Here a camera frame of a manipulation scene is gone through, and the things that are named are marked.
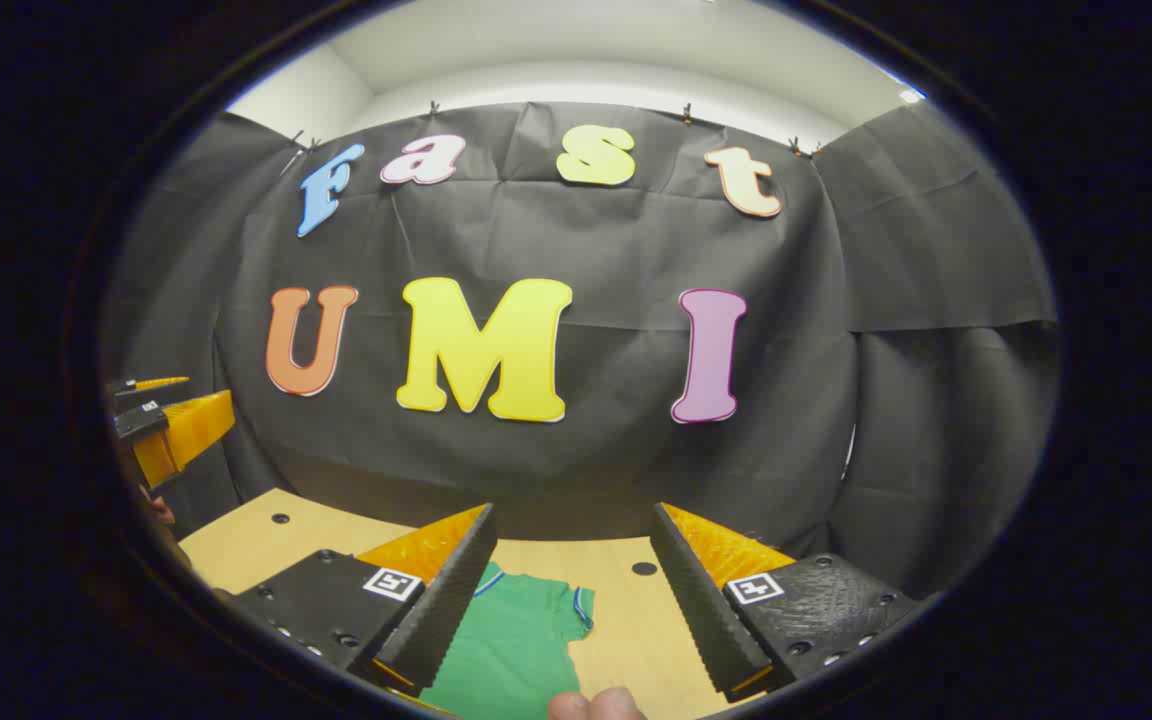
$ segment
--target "hand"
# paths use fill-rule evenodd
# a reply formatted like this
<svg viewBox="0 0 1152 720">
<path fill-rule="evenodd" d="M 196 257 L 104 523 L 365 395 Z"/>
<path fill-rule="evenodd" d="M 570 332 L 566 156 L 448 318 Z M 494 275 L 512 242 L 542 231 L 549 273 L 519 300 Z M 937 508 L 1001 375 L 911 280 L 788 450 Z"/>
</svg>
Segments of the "hand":
<svg viewBox="0 0 1152 720">
<path fill-rule="evenodd" d="M 550 720 L 646 720 L 624 688 L 608 688 L 585 700 L 581 694 L 556 694 L 550 700 Z"/>
<path fill-rule="evenodd" d="M 145 486 L 141 486 L 141 493 L 145 497 L 145 500 L 150 502 L 150 509 L 154 510 L 154 516 L 164 523 L 165 525 L 175 525 L 175 514 L 168 507 L 168 501 L 162 500 L 162 498 L 151 498 L 150 491 Z"/>
</svg>

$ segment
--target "black cloth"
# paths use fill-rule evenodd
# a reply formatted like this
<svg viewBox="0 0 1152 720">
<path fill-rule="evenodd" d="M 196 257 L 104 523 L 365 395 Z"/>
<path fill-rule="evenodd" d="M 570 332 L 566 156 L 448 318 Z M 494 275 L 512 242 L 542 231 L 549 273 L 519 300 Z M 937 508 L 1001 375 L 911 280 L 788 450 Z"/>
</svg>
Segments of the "black cloth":
<svg viewBox="0 0 1152 720">
<path fill-rule="evenodd" d="M 621 187 L 558 175 L 562 136 L 624 128 Z M 402 146 L 460 135 L 448 181 L 389 185 Z M 335 213 L 305 237 L 300 184 L 353 143 Z M 703 156 L 771 165 L 782 211 L 741 214 Z M 169 497 L 188 532 L 265 488 L 422 524 L 499 502 L 502 537 L 644 535 L 650 503 L 698 511 L 790 553 L 834 550 L 918 594 L 954 577 L 1023 497 L 1056 393 L 1055 309 L 1024 214 L 942 118 L 897 109 L 813 160 L 647 109 L 517 104 L 444 111 L 312 154 L 219 118 L 168 168 L 114 283 L 111 373 L 228 387 L 237 425 Z M 573 288 L 559 323 L 558 424 L 397 406 L 414 279 L 456 279 L 479 324 L 506 288 Z M 356 287 L 338 371 L 312 397 L 265 372 L 270 296 Z M 680 425 L 696 287 L 749 304 L 736 415 Z M 320 309 L 293 356 L 314 355 Z M 442 376 L 440 386 L 445 386 Z M 855 429 L 851 464 L 846 456 Z"/>
</svg>

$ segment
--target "orange letter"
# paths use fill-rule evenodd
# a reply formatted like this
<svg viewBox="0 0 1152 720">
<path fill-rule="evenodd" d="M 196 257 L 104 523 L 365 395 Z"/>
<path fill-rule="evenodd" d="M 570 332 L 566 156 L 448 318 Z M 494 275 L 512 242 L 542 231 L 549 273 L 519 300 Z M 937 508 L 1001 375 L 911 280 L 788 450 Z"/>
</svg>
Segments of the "orange letter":
<svg viewBox="0 0 1152 720">
<path fill-rule="evenodd" d="M 741 213 L 772 218 L 781 211 L 781 200 L 763 195 L 758 177 L 772 177 L 766 162 L 751 160 L 744 147 L 723 147 L 705 152 L 705 161 L 718 165 L 718 176 L 723 181 L 723 195 Z"/>
<path fill-rule="evenodd" d="M 319 344 L 314 348 L 314 361 L 302 367 L 291 359 L 291 341 L 296 338 L 301 308 L 310 301 L 310 291 L 303 287 L 285 287 L 274 293 L 273 300 L 270 300 L 274 318 L 270 320 L 270 341 L 265 344 L 265 372 L 270 373 L 274 387 L 305 397 L 328 387 L 335 374 L 344 311 L 357 300 L 358 291 L 347 286 L 325 287 L 319 291 L 319 305 L 323 306 Z"/>
</svg>

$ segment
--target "foam letter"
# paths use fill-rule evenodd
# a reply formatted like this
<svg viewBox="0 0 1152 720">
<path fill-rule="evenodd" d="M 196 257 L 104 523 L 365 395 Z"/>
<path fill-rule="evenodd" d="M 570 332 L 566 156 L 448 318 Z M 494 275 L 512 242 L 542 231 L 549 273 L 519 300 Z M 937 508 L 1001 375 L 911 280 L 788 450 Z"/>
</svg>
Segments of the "foam letter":
<svg viewBox="0 0 1152 720">
<path fill-rule="evenodd" d="M 621 184 L 634 177 L 634 137 L 621 128 L 577 126 L 563 136 L 558 174 L 571 182 Z"/>
<path fill-rule="evenodd" d="M 462 150 L 465 150 L 465 138 L 457 135 L 435 135 L 408 142 L 403 154 L 389 160 L 380 170 L 380 179 L 393 184 L 410 179 L 419 184 L 444 182 L 456 172 L 456 159 Z"/>
<path fill-rule="evenodd" d="M 676 423 L 714 423 L 736 414 L 732 396 L 732 343 L 745 301 L 722 290 L 689 290 L 679 305 L 691 318 L 687 384 L 670 414 Z"/>
<path fill-rule="evenodd" d="M 450 278 L 407 283 L 403 300 L 412 306 L 412 336 L 399 406 L 429 414 L 447 406 L 447 393 L 435 384 L 441 361 L 457 406 L 471 414 L 500 365 L 500 388 L 488 397 L 493 415 L 535 423 L 563 419 L 567 406 L 554 391 L 554 342 L 558 316 L 571 304 L 573 288 L 548 279 L 513 283 L 482 332 Z"/>
<path fill-rule="evenodd" d="M 265 344 L 265 372 L 270 373 L 274 387 L 306 397 L 328 387 L 338 364 L 344 311 L 357 300 L 358 291 L 351 287 L 332 286 L 319 291 L 319 305 L 323 306 L 319 344 L 314 350 L 314 361 L 302 367 L 291 359 L 291 341 L 296 338 L 296 319 L 301 316 L 301 308 L 310 301 L 310 291 L 303 287 L 285 287 L 274 293 L 273 300 L 270 300 L 274 318 L 270 320 L 270 341 Z"/>
<path fill-rule="evenodd" d="M 705 152 L 705 161 L 718 165 L 718 176 L 723 181 L 723 195 L 741 213 L 772 218 L 781 211 L 781 200 L 763 195 L 758 177 L 772 177 L 772 168 L 766 162 L 751 160 L 744 147 L 723 147 Z"/>
<path fill-rule="evenodd" d="M 305 191 L 305 219 L 301 220 L 301 227 L 296 230 L 298 237 L 305 237 L 323 220 L 335 213 L 340 202 L 332 197 L 332 191 L 344 190 L 349 182 L 348 164 L 361 157 L 362 145 L 346 147 L 342 154 L 329 159 L 328 164 L 310 173 L 310 177 L 301 183 L 301 190 Z"/>
</svg>

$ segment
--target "wooden table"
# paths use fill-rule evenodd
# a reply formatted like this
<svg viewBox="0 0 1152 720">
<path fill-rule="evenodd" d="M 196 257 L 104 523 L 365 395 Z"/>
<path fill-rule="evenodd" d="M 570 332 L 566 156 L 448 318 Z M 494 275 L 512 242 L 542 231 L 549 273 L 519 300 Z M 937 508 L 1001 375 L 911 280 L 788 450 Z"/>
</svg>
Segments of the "wooden table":
<svg viewBox="0 0 1152 720">
<path fill-rule="evenodd" d="M 282 513 L 291 518 L 278 524 Z M 212 588 L 247 591 L 311 552 L 356 555 L 411 528 L 271 491 L 184 538 L 180 547 Z M 594 631 L 568 644 L 581 691 L 626 685 L 646 717 L 704 717 L 730 707 L 714 692 L 662 571 L 637 575 L 635 562 L 659 568 L 646 537 L 614 541 L 511 541 L 492 559 L 515 575 L 593 589 Z"/>
</svg>

